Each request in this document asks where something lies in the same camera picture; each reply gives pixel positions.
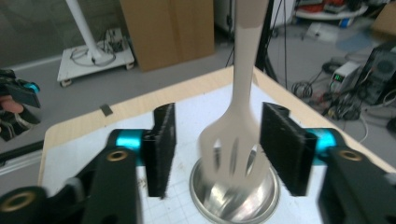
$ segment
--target electronic equipment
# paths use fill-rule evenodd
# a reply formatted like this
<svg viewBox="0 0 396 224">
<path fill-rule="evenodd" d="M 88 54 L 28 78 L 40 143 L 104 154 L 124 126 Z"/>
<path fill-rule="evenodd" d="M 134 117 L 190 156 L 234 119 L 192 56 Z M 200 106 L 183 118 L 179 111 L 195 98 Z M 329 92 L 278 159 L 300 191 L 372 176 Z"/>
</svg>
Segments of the electronic equipment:
<svg viewBox="0 0 396 224">
<path fill-rule="evenodd" d="M 369 105 L 382 104 L 384 97 L 396 89 L 396 41 L 373 49 L 358 83 L 359 97 Z"/>
<path fill-rule="evenodd" d="M 330 81 L 331 92 L 342 92 L 350 88 L 354 84 L 359 65 L 353 62 L 347 62 L 332 74 Z"/>
</svg>

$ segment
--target white table surface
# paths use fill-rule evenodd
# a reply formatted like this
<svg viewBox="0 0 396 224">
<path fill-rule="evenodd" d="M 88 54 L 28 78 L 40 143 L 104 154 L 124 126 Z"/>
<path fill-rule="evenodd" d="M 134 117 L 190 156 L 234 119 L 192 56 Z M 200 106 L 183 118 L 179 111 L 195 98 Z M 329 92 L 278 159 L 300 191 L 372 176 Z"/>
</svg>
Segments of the white table surface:
<svg viewBox="0 0 396 224">
<path fill-rule="evenodd" d="M 144 223 L 210 223 L 192 202 L 189 179 L 192 166 L 199 159 L 197 138 L 203 128 L 220 117 L 230 103 L 231 86 L 207 92 L 176 104 L 177 149 L 172 165 L 167 197 L 148 198 L 144 184 L 139 186 L 143 204 Z M 262 102 L 274 101 L 253 86 L 251 108 L 258 122 Z M 103 129 L 52 148 L 44 161 L 42 186 L 53 195 L 68 177 L 77 174 L 105 146 L 108 134 L 114 129 L 151 129 L 151 113 L 126 119 Z M 321 223 L 317 197 L 325 166 L 314 166 L 307 197 L 291 197 L 281 187 L 279 204 L 266 223 Z M 145 183 L 144 169 L 137 169 L 140 183 Z"/>
</svg>

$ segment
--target white stand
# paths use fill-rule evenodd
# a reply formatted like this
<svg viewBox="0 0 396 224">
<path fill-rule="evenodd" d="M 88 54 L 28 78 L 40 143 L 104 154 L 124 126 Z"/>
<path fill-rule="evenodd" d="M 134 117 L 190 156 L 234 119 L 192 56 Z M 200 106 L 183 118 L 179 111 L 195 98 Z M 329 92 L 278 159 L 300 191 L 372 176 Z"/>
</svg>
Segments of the white stand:
<svg viewBox="0 0 396 224">
<path fill-rule="evenodd" d="M 105 33 L 105 39 L 96 43 L 78 1 L 66 0 L 66 3 L 86 45 L 64 50 L 58 74 L 58 81 L 63 87 L 70 85 L 71 79 L 74 77 L 85 76 L 121 65 L 125 65 L 126 69 L 134 67 L 134 55 L 126 39 L 122 37 L 120 29 L 108 30 Z M 113 52 L 109 44 L 114 40 L 120 42 L 121 51 Z M 104 49 L 109 50 L 105 52 L 98 46 L 104 46 Z"/>
</svg>

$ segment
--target slotted spatula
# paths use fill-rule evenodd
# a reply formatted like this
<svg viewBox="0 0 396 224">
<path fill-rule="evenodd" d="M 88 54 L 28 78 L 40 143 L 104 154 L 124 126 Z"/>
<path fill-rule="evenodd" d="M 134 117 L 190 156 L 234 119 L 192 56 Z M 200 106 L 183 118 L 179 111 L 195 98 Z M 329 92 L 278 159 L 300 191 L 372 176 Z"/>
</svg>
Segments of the slotted spatula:
<svg viewBox="0 0 396 224">
<path fill-rule="evenodd" d="M 199 137 L 204 177 L 212 183 L 253 189 L 269 172 L 259 144 L 260 129 L 250 111 L 250 89 L 268 0 L 235 1 L 235 61 L 233 98 L 222 117 Z M 248 167 L 250 154 L 254 162 Z"/>
</svg>

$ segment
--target stainless steel bowl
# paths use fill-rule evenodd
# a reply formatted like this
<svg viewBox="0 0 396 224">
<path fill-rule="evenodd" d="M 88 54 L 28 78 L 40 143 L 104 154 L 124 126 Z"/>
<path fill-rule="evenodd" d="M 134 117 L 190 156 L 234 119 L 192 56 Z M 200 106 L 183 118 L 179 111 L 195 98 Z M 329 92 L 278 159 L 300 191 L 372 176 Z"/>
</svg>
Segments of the stainless steel bowl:
<svg viewBox="0 0 396 224">
<path fill-rule="evenodd" d="M 190 177 L 191 197 L 201 214 L 214 223 L 262 223 L 275 211 L 279 200 L 278 179 L 272 168 L 268 174 L 250 192 L 219 183 L 209 185 L 198 160 Z"/>
</svg>

